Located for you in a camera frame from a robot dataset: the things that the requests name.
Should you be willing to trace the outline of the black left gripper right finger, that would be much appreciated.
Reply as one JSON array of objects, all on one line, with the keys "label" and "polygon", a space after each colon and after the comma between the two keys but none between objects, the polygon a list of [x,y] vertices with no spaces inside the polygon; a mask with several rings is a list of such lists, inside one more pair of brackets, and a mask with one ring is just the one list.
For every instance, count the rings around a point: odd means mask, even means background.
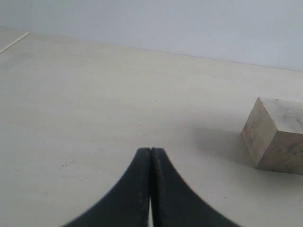
[{"label": "black left gripper right finger", "polygon": [[237,227],[183,180],[166,152],[152,148],[150,195],[155,227]]}]

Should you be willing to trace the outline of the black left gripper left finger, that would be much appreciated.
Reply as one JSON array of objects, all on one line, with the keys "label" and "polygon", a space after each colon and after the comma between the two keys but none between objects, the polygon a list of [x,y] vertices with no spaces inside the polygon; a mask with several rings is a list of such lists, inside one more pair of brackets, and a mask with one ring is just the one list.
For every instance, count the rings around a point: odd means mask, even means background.
[{"label": "black left gripper left finger", "polygon": [[147,227],[151,149],[137,150],[115,186],[66,227]]}]

